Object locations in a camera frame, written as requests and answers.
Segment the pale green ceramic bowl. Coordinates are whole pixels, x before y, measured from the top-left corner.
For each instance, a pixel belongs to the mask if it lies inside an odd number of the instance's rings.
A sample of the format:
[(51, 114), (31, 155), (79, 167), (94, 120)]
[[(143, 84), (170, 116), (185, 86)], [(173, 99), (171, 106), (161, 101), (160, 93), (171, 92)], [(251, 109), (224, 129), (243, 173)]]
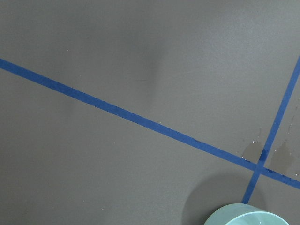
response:
[(204, 225), (289, 225), (283, 218), (257, 207), (234, 203), (213, 212)]

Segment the brown paper table cover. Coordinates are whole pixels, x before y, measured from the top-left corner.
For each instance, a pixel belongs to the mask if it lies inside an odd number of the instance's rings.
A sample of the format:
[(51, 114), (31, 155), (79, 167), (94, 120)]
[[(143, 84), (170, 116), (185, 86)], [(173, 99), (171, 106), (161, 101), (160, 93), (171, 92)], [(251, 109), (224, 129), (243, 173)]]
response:
[(3, 0), (0, 58), (208, 145), (0, 72), (3, 225), (202, 225), (231, 204), (300, 222), (297, 0)]

